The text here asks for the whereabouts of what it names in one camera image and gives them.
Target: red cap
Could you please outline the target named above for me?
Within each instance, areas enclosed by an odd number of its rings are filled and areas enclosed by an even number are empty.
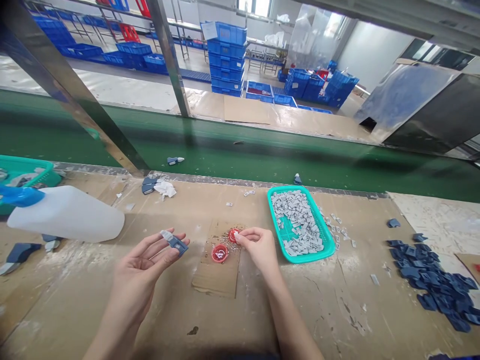
[[[238,230],[236,227],[234,227],[233,229],[231,229],[231,230],[228,232],[228,240],[230,240],[231,243],[236,244],[236,243],[237,243],[237,240],[235,239],[235,234],[234,234],[234,232],[239,233],[240,230]]]
[[[223,263],[228,256],[229,249],[223,244],[218,244],[211,251],[211,258],[216,263]]]

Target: pile of blue parts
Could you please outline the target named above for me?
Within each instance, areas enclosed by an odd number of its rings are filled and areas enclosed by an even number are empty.
[[[387,240],[394,264],[402,278],[415,289],[426,290],[416,297],[424,309],[440,311],[453,328],[468,333],[470,324],[480,325],[480,310],[474,308],[469,291],[478,290],[477,284],[469,277],[442,270],[439,256],[424,243],[414,246],[401,240]]]

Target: teal plastic basket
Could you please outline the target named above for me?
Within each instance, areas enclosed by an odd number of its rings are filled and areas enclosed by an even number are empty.
[[[280,220],[283,222],[283,229],[280,229],[277,225],[277,220],[275,219],[275,212],[274,207],[272,205],[272,195],[275,193],[286,193],[289,191],[296,191],[300,190],[302,193],[306,195],[306,199],[308,204],[310,205],[311,213],[313,214],[313,218],[315,219],[315,224],[318,226],[320,230],[320,237],[323,242],[323,250],[316,252],[316,253],[308,253],[302,254],[297,256],[290,256],[289,253],[285,250],[284,241],[292,241],[292,238],[296,235],[292,232],[292,222],[286,217],[281,217]],[[320,214],[319,208],[317,204],[315,204],[314,199],[310,192],[304,188],[303,186],[278,186],[272,187],[268,190],[266,196],[268,197],[268,205],[270,205],[270,212],[271,217],[273,219],[273,225],[275,226],[276,236],[278,237],[278,241],[280,242],[281,252],[285,259],[293,264],[305,264],[311,263],[317,260],[326,259],[332,256],[335,253],[335,242],[330,234],[329,228],[325,223],[322,215]]]
[[[8,172],[8,177],[1,182],[2,185],[8,185],[11,179],[22,174],[34,173],[35,168],[43,168],[45,170],[34,179],[26,182],[22,186],[23,188],[31,188],[40,183],[48,188],[52,188],[62,181],[62,177],[54,171],[54,165],[49,161],[0,155],[0,168]],[[14,209],[15,206],[3,203],[0,198],[0,215],[9,215]]]

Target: table surface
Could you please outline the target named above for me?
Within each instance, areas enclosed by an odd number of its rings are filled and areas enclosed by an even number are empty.
[[[173,181],[177,194],[141,193],[141,180],[128,175],[71,171],[73,185],[126,214],[118,238],[103,243],[63,240],[54,253],[35,252],[15,272],[0,278],[0,357],[48,359],[62,354],[81,359],[108,300],[115,263],[143,237],[175,227],[191,239],[189,250],[166,271],[155,288],[150,312],[140,327],[136,358],[201,359],[221,354],[276,353],[275,329],[262,276],[243,251],[235,299],[200,293],[191,286],[210,225],[235,221],[273,229],[267,187],[244,197],[251,183]],[[339,195],[326,190],[312,196],[325,214],[342,219],[356,240],[340,242],[331,257],[307,264],[277,256],[303,319],[326,359],[425,359],[480,354],[480,330],[454,331],[447,318],[424,310],[418,290],[395,270],[387,239],[411,243],[414,230],[388,197]],[[135,204],[127,211],[129,204]],[[389,219],[401,227],[390,229]],[[14,243],[41,243],[37,234],[0,222],[0,259]],[[370,275],[375,274],[379,286]],[[214,314],[224,314],[212,321]],[[198,327],[196,335],[187,335]]]

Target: green conveyor belt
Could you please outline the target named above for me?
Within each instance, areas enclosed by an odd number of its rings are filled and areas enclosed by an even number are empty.
[[[224,122],[104,106],[153,170],[480,202],[479,170],[462,160]],[[0,154],[119,166],[50,97],[0,90]],[[185,161],[168,166],[167,157]]]

